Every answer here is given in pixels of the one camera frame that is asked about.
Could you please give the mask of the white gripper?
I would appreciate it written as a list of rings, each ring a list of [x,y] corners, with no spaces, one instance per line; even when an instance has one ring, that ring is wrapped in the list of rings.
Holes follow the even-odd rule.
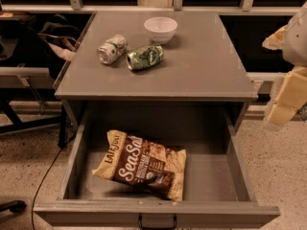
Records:
[[[284,76],[265,117],[268,127],[283,127],[307,103],[307,2],[290,19],[287,26],[267,37],[262,46],[269,50],[283,48],[283,58],[293,65],[299,65]]]

